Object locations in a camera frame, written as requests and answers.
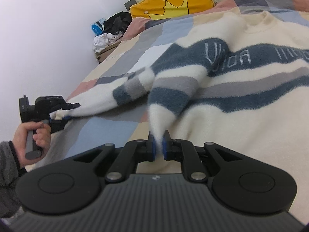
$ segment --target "person's arm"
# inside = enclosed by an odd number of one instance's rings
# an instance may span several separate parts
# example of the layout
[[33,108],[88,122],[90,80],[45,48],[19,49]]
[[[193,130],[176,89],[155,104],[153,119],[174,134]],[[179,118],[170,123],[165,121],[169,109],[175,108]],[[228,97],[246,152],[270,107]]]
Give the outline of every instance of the person's arm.
[[[42,156],[34,160],[25,158],[29,130],[37,130],[33,139],[43,149]],[[24,168],[26,165],[34,164],[45,157],[50,138],[49,125],[27,122],[18,126],[12,141],[0,143],[0,218],[9,218],[19,209],[20,203],[15,193],[18,178],[27,172]]]
[[18,177],[26,170],[20,169],[13,143],[0,143],[0,218],[8,218],[17,212],[20,203],[15,194]]

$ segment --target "blue stripe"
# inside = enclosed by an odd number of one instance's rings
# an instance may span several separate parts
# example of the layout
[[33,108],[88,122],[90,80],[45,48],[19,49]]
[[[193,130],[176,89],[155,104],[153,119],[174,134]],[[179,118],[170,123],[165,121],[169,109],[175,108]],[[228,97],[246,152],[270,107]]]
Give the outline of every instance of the blue stripe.
[[156,87],[148,96],[148,104],[159,104],[172,111],[176,116],[189,102],[189,96],[182,91]]
[[94,86],[98,85],[98,84],[108,84],[108,83],[111,83],[119,78],[122,78],[125,76],[125,73],[124,74],[121,74],[119,76],[110,76],[110,77],[101,77],[101,78],[98,78],[97,82],[95,83]]
[[262,43],[231,52],[223,40],[208,38],[187,48],[172,44],[151,68],[158,74],[167,69],[198,64],[208,70],[209,77],[215,77],[231,71],[254,69],[276,62],[288,64],[297,59],[309,62],[309,50]]
[[225,113],[240,110],[256,110],[273,103],[291,90],[301,86],[309,87],[309,77],[300,77],[290,82],[284,83],[272,90],[263,91],[253,95],[193,100],[190,101],[188,107],[197,104],[212,105],[220,108]]
[[116,100],[118,106],[132,101],[131,96],[127,93],[124,84],[113,90],[113,97]]

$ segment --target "ribbed surface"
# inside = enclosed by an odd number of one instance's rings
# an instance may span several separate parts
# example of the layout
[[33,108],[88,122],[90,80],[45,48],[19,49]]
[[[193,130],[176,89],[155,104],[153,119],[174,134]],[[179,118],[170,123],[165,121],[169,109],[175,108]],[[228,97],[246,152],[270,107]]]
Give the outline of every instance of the ribbed surface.
[[11,225],[16,232],[296,232],[302,225],[287,213],[247,217],[221,206],[202,184],[181,174],[136,174],[110,184],[86,209],[62,217],[27,213]]

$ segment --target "white cloth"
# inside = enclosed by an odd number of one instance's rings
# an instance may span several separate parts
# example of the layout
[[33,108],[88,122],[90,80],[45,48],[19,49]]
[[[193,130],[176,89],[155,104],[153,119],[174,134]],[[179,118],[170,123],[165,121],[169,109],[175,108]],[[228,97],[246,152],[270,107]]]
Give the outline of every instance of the white cloth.
[[121,38],[121,36],[122,33],[119,33],[118,35],[113,35],[112,33],[103,33],[102,35],[96,36],[93,42],[93,50],[96,53],[99,53],[107,46],[116,42],[116,40]]

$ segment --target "clothing pile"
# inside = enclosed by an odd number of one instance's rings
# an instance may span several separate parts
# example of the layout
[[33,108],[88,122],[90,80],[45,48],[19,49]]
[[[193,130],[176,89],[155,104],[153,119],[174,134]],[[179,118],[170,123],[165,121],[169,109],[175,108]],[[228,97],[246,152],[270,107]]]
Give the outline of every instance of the clothing pile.
[[113,15],[108,20],[104,21],[103,26],[100,23],[99,25],[100,27],[102,27],[102,33],[95,37],[93,43],[93,50],[96,53],[100,53],[107,46],[111,45],[116,40],[121,38],[126,32],[131,22],[131,14],[122,11]]
[[118,35],[113,35],[112,33],[103,33],[102,35],[96,36],[93,42],[93,50],[96,53],[100,53],[107,46],[113,44],[122,36],[122,32],[119,32]]

